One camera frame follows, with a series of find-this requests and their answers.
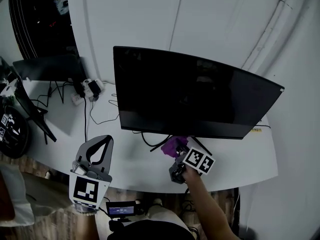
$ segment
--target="monitor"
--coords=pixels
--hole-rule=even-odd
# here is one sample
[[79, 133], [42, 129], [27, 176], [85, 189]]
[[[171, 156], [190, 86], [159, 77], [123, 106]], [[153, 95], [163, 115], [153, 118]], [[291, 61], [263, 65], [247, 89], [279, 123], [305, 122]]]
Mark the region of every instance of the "monitor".
[[47, 126], [43, 115], [38, 111], [38, 108], [29, 99], [22, 82], [18, 79], [17, 86], [14, 91], [15, 99], [20, 103], [21, 107], [29, 115], [29, 117], [36, 123], [36, 125], [54, 142], [57, 141], [54, 134]]
[[23, 80], [83, 82], [87, 79], [82, 64], [72, 54], [18, 60], [13, 66]]
[[125, 130], [243, 139], [284, 87], [196, 56], [113, 47], [115, 87]]

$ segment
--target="person's arm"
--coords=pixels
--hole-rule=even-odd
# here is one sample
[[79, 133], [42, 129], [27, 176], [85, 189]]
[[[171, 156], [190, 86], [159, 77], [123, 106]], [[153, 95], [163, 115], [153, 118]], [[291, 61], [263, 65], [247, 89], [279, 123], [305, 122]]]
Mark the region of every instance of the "person's arm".
[[96, 218], [94, 215], [77, 216], [76, 240], [99, 240]]
[[195, 210], [208, 240], [239, 240], [231, 231], [225, 213], [207, 192], [198, 172], [186, 165], [182, 175], [189, 187]]
[[4, 180], [0, 171], [0, 221], [12, 221], [16, 214], [14, 206]]

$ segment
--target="white desk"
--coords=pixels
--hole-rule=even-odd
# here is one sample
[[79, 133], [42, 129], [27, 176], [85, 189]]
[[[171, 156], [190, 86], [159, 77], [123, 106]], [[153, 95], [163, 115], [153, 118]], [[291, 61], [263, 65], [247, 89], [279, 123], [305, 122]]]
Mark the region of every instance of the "white desk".
[[[25, 82], [24, 87], [31, 99], [48, 91], [48, 83]], [[49, 99], [45, 119], [57, 141], [47, 138], [46, 145], [43, 131], [31, 121], [32, 142], [27, 152], [33, 159], [66, 174], [70, 172], [80, 145], [85, 142], [85, 104], [74, 106], [70, 98], [73, 92], [72, 86], [65, 86], [64, 104], [58, 90]], [[116, 87], [106, 85], [103, 95], [95, 103], [92, 116], [97, 123], [114, 119], [118, 115], [118, 108], [108, 103], [108, 100], [116, 99], [111, 97], [113, 93], [116, 93]], [[88, 103], [86, 110], [88, 139], [111, 135], [114, 140], [109, 172], [113, 178], [111, 187], [157, 193], [185, 192], [185, 184], [170, 180], [169, 168], [174, 158], [164, 155], [160, 148], [150, 152], [151, 148], [143, 142], [140, 134], [121, 129], [119, 118], [96, 125], [89, 116], [91, 106]], [[266, 117], [261, 124], [268, 124]], [[260, 128], [261, 132], [250, 132], [243, 140], [199, 138], [216, 159], [209, 175], [202, 176], [208, 191], [241, 187], [278, 175], [271, 130], [268, 127]], [[145, 134], [151, 144], [159, 143], [165, 137], [161, 134]]]

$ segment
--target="power strip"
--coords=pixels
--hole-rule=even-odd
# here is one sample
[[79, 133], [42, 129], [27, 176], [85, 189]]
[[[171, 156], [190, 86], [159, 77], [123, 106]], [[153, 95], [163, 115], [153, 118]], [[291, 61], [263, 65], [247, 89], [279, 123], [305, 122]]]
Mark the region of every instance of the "power strip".
[[[103, 90], [105, 89], [105, 85], [102, 83], [102, 81], [100, 79], [96, 79], [94, 80], [96, 82], [96, 84], [99, 86], [101, 93], [99, 95], [101, 95], [103, 93]], [[89, 87], [89, 83], [92, 82], [92, 80], [90, 78], [84, 80], [81, 84], [83, 86], [83, 92], [85, 94], [85, 98], [87, 100], [89, 100], [89, 98], [91, 98], [94, 93], [91, 91], [90, 87]], [[84, 98], [80, 97], [80, 95], [76, 92], [71, 94], [71, 100], [73, 102], [74, 105], [78, 106], [79, 104], [83, 103], [85, 100]]]
[[80, 97], [80, 95], [76, 92], [71, 94], [71, 100], [73, 102], [74, 105], [78, 106], [81, 103], [85, 102], [85, 99]]

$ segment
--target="small display screen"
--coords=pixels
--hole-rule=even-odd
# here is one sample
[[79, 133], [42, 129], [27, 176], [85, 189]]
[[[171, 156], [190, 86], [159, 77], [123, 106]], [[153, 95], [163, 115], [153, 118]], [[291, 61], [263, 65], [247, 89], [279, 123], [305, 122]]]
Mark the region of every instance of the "small display screen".
[[109, 215], [134, 214], [135, 207], [109, 207]]

